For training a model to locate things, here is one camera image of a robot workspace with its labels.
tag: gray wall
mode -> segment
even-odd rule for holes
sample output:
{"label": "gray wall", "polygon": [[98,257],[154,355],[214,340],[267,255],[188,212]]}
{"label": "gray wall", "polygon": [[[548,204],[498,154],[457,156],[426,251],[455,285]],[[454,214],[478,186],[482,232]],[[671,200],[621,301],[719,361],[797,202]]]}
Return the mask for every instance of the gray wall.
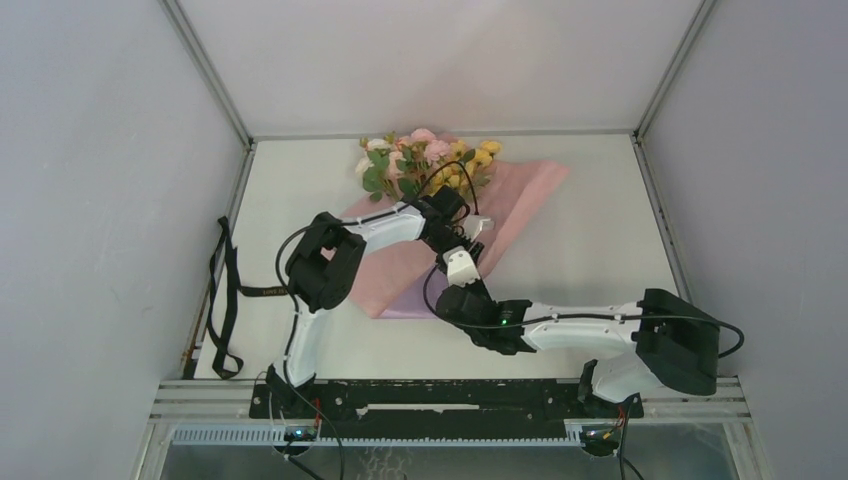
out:
{"label": "gray wall", "polygon": [[0,4],[0,476],[127,477],[240,158],[154,0]]}
{"label": "gray wall", "polygon": [[725,1],[647,141],[777,478],[845,478],[848,2]]}

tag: metal frame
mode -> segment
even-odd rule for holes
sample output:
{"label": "metal frame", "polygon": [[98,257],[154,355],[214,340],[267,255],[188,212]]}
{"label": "metal frame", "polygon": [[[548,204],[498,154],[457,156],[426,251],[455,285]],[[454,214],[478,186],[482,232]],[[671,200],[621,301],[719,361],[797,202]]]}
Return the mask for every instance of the metal frame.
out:
{"label": "metal frame", "polygon": [[215,70],[209,54],[206,53],[203,43],[201,43],[200,38],[197,36],[197,32],[191,25],[179,0],[159,0],[159,4],[165,10],[168,20],[171,21],[174,30],[186,47],[186,51],[191,56],[192,62],[197,67],[200,77],[203,78],[203,82],[206,83],[206,87],[209,89],[212,97],[214,97],[215,102],[221,107],[221,110],[227,117],[227,121],[230,122],[230,126],[233,127],[241,143],[245,148],[249,148],[252,144],[250,133],[247,131],[247,127],[244,121],[242,121],[232,97],[230,97],[226,87],[224,87],[221,76]]}
{"label": "metal frame", "polygon": [[[159,387],[148,419],[142,448],[133,471],[135,479],[159,479],[171,445],[257,446],[282,445],[285,429],[268,420],[251,419],[248,411],[254,401],[252,380],[176,380]],[[740,480],[771,480],[763,468],[764,456],[756,441],[755,427],[737,378],[719,379],[718,391],[711,397],[696,397],[662,388],[642,400],[645,417],[633,419],[641,425],[721,424],[724,427],[733,464]],[[287,419],[289,428],[308,426],[313,419]],[[611,424],[615,420],[581,419],[563,422],[563,435],[548,439],[446,440],[368,440],[342,439],[345,445],[378,447],[576,447],[583,427]],[[320,436],[314,442],[298,445],[335,446]]]}
{"label": "metal frame", "polygon": [[704,25],[706,25],[717,4],[718,0],[702,0],[701,4],[698,6],[695,16],[692,17],[692,21],[689,22],[689,27],[686,28],[686,33],[683,34],[683,38],[680,40],[677,50],[675,50],[674,55],[671,57],[671,62],[668,64],[668,67],[666,67],[665,73],[663,73],[660,84],[657,86],[656,91],[654,91],[653,96],[651,96],[651,101],[648,102],[648,107],[645,109],[645,113],[642,114],[639,126],[636,127],[634,136],[639,142],[645,138],[645,134],[647,134],[648,130],[651,128],[651,124],[653,123],[654,118],[656,118],[657,113],[662,106],[663,100],[665,100],[665,97],[671,86],[674,84],[674,81],[677,80],[677,76],[680,74],[683,65],[686,63],[686,59],[689,58],[689,54],[692,52],[692,47],[694,46],[695,41],[701,35]]}
{"label": "metal frame", "polygon": [[[180,1],[159,0],[159,3],[162,5],[163,10],[188,50],[192,61],[197,66],[210,93],[221,107],[236,135],[246,147],[243,165],[239,172],[228,209],[231,222],[235,224],[256,151],[256,139],[252,138],[248,132],[232,98],[224,87],[203,44],[192,27],[185,10],[180,5]],[[663,100],[678,77],[682,66],[692,51],[695,41],[701,34],[704,25],[717,3],[718,0],[703,0],[701,2],[635,131],[521,132],[523,134],[579,133],[584,135],[592,133],[631,133],[633,149],[645,181],[645,187],[652,209],[654,210],[654,216],[660,230],[663,246],[671,266],[672,276],[677,286],[678,294],[687,301],[691,301],[692,299],[691,290],[686,282],[685,269],[677,252],[677,243],[666,213],[665,202],[657,186],[650,162],[645,155],[643,142],[645,135],[662,106]],[[504,135],[513,132],[491,133]],[[356,136],[342,135],[338,137],[354,138]],[[263,140],[299,138],[306,137],[262,137]],[[218,275],[220,275],[221,269],[222,265],[219,265]],[[192,348],[202,342],[204,331],[201,327],[205,320],[207,308],[207,302],[204,301],[195,335],[192,339],[193,344],[189,348],[188,355],[183,359],[184,361],[192,360]],[[279,443],[281,441],[280,434],[282,430],[276,430],[273,424],[269,424],[267,420],[248,418],[248,410],[253,401],[252,392],[254,383],[249,380],[162,382],[151,410],[147,428],[142,437],[141,448],[135,462],[132,478],[159,479],[171,444],[264,445],[268,443]],[[633,419],[634,424],[711,423],[723,425],[733,463],[740,480],[772,479],[768,463],[765,460],[765,455],[757,436],[756,427],[753,424],[738,379],[720,379],[718,392],[711,397],[692,397],[669,389],[662,389],[651,396],[645,397],[643,399],[643,408],[645,409],[645,417]],[[291,426],[309,425],[312,423],[312,419],[288,419],[287,422]],[[532,441],[505,439],[492,442],[428,439],[426,442],[405,441],[391,443],[395,445],[403,444],[404,446],[480,446],[481,444],[499,446],[576,445],[579,441],[574,436],[575,432],[579,431],[584,425],[598,425],[601,423],[605,423],[605,421],[597,419],[591,421],[566,420],[563,422],[564,436],[557,439],[536,439]],[[387,442],[356,439],[346,440],[347,444],[361,444],[363,446],[385,445]],[[329,444],[330,441],[319,438],[314,444],[323,445],[325,443]]]}
{"label": "metal frame", "polygon": [[692,291],[689,289],[689,283],[686,281],[686,271],[683,267],[680,254],[677,252],[676,236],[666,214],[665,205],[667,202],[664,201],[662,193],[657,186],[653,169],[648,162],[647,156],[645,156],[642,142],[637,139],[635,134],[630,136],[630,140],[633,143],[633,152],[636,154],[639,170],[642,172],[645,189],[648,191],[648,200],[651,202],[651,208],[654,211],[654,218],[657,221],[657,228],[660,231],[663,248],[665,248],[668,264],[671,267],[671,276],[674,279],[675,287],[677,287],[677,294],[683,300],[692,302]]}

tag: black strap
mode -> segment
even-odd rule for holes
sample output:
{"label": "black strap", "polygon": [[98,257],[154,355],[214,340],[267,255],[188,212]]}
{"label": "black strap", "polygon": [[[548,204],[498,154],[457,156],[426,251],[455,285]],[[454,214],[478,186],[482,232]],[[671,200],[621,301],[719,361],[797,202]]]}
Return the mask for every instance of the black strap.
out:
{"label": "black strap", "polygon": [[[212,361],[212,369],[222,379],[229,380],[238,375],[244,366],[244,360],[228,351],[230,337],[233,334],[236,316],[238,315],[238,293],[241,292],[246,297],[276,297],[286,295],[286,290],[282,286],[267,288],[243,286],[238,273],[238,249],[233,248],[230,222],[227,217],[221,217],[218,219],[218,225],[221,226],[221,236],[218,238],[215,251],[212,252],[212,258],[209,259],[209,313],[206,317],[206,330],[209,332],[209,338],[217,350],[215,359]],[[221,251],[221,247],[224,247],[224,265],[227,267],[227,311],[224,313],[221,335],[218,336],[212,326],[212,309],[215,306],[215,296],[218,293],[218,284],[215,282],[215,265],[218,263],[218,252]],[[224,368],[224,360],[227,357],[235,360],[235,371]]]}

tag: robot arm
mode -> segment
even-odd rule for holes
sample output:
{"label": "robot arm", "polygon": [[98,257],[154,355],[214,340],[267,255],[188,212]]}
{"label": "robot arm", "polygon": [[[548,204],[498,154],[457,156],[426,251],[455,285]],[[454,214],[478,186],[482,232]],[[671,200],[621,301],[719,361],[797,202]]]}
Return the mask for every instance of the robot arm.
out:
{"label": "robot arm", "polygon": [[[711,317],[666,291],[647,290],[640,302],[611,307],[492,300],[476,268],[483,247],[474,241],[487,219],[469,217],[463,229],[468,236],[456,233],[452,219],[464,205],[444,187],[433,197],[365,219],[319,214],[286,263],[289,293],[302,306],[289,344],[269,367],[268,383],[300,388],[314,378],[326,324],[321,317],[347,297],[364,255],[422,240],[437,253],[450,285],[437,301],[437,315],[464,330],[475,345],[505,355],[548,348],[597,352],[601,359],[587,363],[581,377],[586,399],[621,403],[661,385],[695,395],[715,393],[718,328],[709,323]],[[325,250],[334,250],[333,256],[327,258]]]}
{"label": "robot arm", "polygon": [[[365,255],[395,243],[422,240],[436,252],[462,249],[473,266],[483,250],[474,238],[490,227],[491,220],[470,215],[463,225],[465,233],[458,234],[453,218],[465,205],[459,194],[443,188],[432,197],[400,202],[365,218],[317,215],[286,262],[288,291],[300,308],[289,343],[268,369],[269,384],[298,388],[314,378],[317,345],[326,325],[322,317],[350,293]],[[332,251],[332,256],[325,251]]]}

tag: white flower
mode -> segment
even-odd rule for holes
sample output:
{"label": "white flower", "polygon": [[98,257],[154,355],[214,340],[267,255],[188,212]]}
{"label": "white flower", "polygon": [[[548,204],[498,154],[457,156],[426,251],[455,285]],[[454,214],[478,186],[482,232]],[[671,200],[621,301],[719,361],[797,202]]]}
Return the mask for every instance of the white flower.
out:
{"label": "white flower", "polygon": [[402,161],[404,161],[403,154],[397,150],[389,154],[389,171],[386,174],[388,178],[395,179],[403,176],[403,172],[397,166],[397,162]]}
{"label": "white flower", "polygon": [[356,172],[356,176],[362,180],[362,176],[365,175],[365,171],[371,168],[372,165],[374,165],[374,163],[371,162],[370,158],[362,157],[362,159],[359,160],[359,163],[356,164],[356,168],[354,168],[353,171]]}
{"label": "white flower", "polygon": [[375,138],[374,140],[368,141],[368,145],[365,145],[365,150],[388,150],[391,147],[392,146],[389,145],[389,142],[382,138]]}

